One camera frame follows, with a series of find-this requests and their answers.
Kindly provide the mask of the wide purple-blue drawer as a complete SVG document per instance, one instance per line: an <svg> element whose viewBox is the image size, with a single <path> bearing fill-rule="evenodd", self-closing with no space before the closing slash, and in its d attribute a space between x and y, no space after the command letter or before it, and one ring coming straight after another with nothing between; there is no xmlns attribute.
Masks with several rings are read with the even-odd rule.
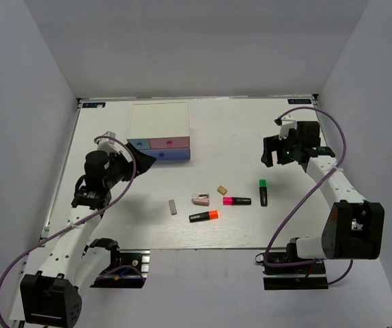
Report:
<svg viewBox="0 0 392 328"><path fill-rule="evenodd" d="M191 158L189 148L146 150L144 153L158 161L187 161Z"/></svg>

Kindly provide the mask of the small blue drawer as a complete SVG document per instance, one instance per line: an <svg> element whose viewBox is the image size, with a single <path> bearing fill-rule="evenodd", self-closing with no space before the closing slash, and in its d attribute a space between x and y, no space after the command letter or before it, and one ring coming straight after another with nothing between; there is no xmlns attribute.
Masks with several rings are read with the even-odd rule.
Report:
<svg viewBox="0 0 392 328"><path fill-rule="evenodd" d="M128 142L138 150L150 150L150 142L148 139L129 139Z"/></svg>

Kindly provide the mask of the white mini drawer cabinet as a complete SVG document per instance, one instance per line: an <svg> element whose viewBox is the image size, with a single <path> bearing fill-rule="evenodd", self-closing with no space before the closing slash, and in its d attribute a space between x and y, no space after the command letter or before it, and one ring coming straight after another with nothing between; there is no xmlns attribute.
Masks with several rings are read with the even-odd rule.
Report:
<svg viewBox="0 0 392 328"><path fill-rule="evenodd" d="M186 102L137 103L130 111L127 140L190 136Z"/></svg>

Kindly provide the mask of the green cap highlighter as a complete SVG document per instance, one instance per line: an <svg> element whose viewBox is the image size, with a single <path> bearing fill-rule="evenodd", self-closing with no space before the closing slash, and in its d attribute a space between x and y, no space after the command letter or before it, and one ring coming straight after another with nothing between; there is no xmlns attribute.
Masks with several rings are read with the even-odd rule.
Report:
<svg viewBox="0 0 392 328"><path fill-rule="evenodd" d="M268 205L268 189L267 182L265 179L259 180L259 193L260 193L260 205L267 207Z"/></svg>

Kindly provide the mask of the pink drawer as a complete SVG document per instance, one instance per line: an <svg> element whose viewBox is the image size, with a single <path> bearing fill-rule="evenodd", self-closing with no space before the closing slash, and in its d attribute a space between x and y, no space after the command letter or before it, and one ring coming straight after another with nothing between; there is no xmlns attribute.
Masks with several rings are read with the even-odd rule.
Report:
<svg viewBox="0 0 392 328"><path fill-rule="evenodd" d="M153 150L190 148L189 136L150 138L148 141Z"/></svg>

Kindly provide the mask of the grey eraser stick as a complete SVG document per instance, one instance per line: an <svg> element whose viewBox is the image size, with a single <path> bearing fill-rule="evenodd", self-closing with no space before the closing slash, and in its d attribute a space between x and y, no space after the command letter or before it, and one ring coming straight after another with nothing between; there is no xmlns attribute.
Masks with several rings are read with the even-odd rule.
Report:
<svg viewBox="0 0 392 328"><path fill-rule="evenodd" d="M176 215L177 214L177 208L176 208L176 203L174 200L169 200L168 201L169 204L169 210L171 215Z"/></svg>

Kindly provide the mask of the small tan eraser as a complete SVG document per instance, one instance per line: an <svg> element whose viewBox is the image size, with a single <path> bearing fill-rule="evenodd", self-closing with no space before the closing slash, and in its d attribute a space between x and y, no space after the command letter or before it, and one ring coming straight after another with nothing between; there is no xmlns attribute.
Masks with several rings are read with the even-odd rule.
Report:
<svg viewBox="0 0 392 328"><path fill-rule="evenodd" d="M217 191L221 194L221 195L225 195L227 193L227 189L223 186L219 186L217 188Z"/></svg>

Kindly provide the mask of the pink cap highlighter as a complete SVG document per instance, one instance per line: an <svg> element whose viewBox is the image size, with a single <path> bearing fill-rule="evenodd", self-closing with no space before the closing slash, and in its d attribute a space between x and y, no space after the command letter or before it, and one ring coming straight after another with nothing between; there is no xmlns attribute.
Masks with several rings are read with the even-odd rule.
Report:
<svg viewBox="0 0 392 328"><path fill-rule="evenodd" d="M223 197L225 206L249 206L251 203L251 198L248 197Z"/></svg>

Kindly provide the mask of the orange cap highlighter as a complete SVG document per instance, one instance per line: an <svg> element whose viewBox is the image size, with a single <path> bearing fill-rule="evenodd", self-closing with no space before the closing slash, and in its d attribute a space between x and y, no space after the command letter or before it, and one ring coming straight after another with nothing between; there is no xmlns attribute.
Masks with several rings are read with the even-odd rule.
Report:
<svg viewBox="0 0 392 328"><path fill-rule="evenodd" d="M210 211L206 211L203 213L197 213L197 214L190 215L188 217L188 219L191 223L196 223L196 222L201 222L201 221L209 221L209 220L218 219L218 218L219 218L219 213L217 210L210 210Z"/></svg>

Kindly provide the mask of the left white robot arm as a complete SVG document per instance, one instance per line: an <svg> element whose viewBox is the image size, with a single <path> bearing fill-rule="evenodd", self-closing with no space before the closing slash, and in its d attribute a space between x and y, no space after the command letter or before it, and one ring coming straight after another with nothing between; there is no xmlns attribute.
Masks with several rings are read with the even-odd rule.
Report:
<svg viewBox="0 0 392 328"><path fill-rule="evenodd" d="M27 323L73 327L82 310L82 296L100 275L116 272L122 264L117 241L90 239L113 200L111 189L119 182L131 184L156 162L153 156L127 143L131 159L118 151L113 137L97 140L96 150L85 156L84 175L75 187L66 227L36 273L20 282Z"/></svg>

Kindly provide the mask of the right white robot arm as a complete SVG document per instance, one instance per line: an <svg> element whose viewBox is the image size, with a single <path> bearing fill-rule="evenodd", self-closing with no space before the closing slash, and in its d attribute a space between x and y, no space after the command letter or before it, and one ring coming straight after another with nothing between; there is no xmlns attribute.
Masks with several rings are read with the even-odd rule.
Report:
<svg viewBox="0 0 392 328"><path fill-rule="evenodd" d="M384 208L370 202L349 182L337 164L332 149L321 144L320 125L312 121L275 121L279 134L264 138L262 163L272 167L296 162L316 183L330 213L322 232L316 236L295 237L285 255L271 258L268 267L300 273L321 260L375 260L380 255Z"/></svg>

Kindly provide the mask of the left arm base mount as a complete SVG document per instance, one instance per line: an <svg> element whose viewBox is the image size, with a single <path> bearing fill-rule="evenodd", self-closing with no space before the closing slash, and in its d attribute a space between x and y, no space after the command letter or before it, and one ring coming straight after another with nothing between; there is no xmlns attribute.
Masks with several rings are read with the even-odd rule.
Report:
<svg viewBox="0 0 392 328"><path fill-rule="evenodd" d="M150 250L123 250L114 253L112 261L91 288L141 289L148 277Z"/></svg>

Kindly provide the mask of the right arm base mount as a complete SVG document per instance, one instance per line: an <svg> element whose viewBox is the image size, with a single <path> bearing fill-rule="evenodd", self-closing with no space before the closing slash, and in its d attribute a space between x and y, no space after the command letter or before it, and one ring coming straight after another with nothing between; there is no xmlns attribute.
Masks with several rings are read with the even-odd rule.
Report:
<svg viewBox="0 0 392 328"><path fill-rule="evenodd" d="M264 290L328 289L326 268L323 263L273 268L264 264L263 255L263 252L256 255L255 263L263 267Z"/></svg>

